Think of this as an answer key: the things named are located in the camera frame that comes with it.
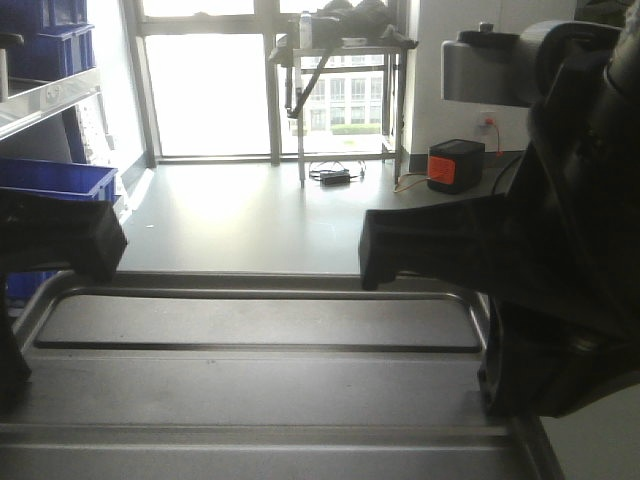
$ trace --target wall outlet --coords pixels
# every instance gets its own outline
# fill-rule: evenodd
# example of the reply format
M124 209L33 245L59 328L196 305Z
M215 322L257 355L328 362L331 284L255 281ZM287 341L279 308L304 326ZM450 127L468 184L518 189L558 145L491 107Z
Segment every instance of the wall outlet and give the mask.
M482 110L478 113L476 125L478 127L489 127L492 123L496 123L495 110Z

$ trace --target metal tray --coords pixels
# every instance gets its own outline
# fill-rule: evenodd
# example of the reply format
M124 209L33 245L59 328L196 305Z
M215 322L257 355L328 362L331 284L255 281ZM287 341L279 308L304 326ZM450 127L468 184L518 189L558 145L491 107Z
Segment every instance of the metal tray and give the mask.
M0 478L562 478L537 419L483 413L486 321L417 278L60 274L16 322Z

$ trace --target white wall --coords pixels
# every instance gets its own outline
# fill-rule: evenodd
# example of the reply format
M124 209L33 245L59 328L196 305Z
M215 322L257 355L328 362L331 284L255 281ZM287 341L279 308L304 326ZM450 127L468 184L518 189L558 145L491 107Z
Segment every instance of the white wall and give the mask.
M100 69L109 133L116 166L126 170L144 152L137 97L119 0L88 0L88 19L95 25L93 50Z
M419 41L410 52L404 146L411 154L425 154L431 145L452 138L497 147L493 129L476 126L478 114L496 111L501 149L521 150L528 141L526 109L483 106L442 100L441 45L461 30L475 30L481 21L495 31L521 33L527 26L550 19L572 19L576 0L410 0L409 35Z

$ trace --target power adapter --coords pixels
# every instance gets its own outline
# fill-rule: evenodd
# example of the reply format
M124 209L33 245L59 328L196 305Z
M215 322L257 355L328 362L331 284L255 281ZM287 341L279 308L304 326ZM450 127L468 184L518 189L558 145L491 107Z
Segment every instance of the power adapter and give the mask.
M349 170L341 170L339 172L323 172L320 174L320 183L324 186L343 185L351 182Z

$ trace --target cable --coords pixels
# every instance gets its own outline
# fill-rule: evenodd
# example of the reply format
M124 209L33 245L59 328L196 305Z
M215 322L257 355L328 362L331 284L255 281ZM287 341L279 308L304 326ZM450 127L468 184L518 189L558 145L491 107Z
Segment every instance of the cable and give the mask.
M402 179L406 178L406 177L412 177L412 176L416 176L416 175L420 175L421 177L423 177L422 179L413 182L409 185L401 185L402 183ZM405 173L404 175L401 175L398 178L398 183L396 184L395 188L393 189L393 193L400 193L400 192L404 192L405 190L409 190L410 188L415 187L416 185L418 185L419 183L424 183L427 180L430 180L429 177L427 177L427 172L421 172L421 173Z
M511 160L509 160L509 163L507 163L502 170L500 170L500 173L496 177L496 180L493 182L493 187L491 188L491 195L496 194L496 189L498 188L498 184L500 183L500 180L502 179L504 174L507 172L507 170L513 167L518 162L518 160L520 160L520 158L522 158L522 154L516 155Z
M497 149L496 149L496 157L501 157L504 152L502 150L500 150L500 129L498 128L498 124L495 122L495 120L493 118L486 118L484 120L484 123L485 123L485 125L490 125L493 128L495 128L496 136L498 137L498 145L497 145Z
M327 163L331 163L331 167L325 168L325 169L320 169L320 167L322 167L323 165L326 165ZM336 172L348 172L349 171L338 160L320 162L320 164L318 164L318 166L316 168L312 168L313 164L314 164L314 162L309 163L309 178L312 179L312 180L315 180L316 182L320 181L320 177L322 176L323 173L336 173Z

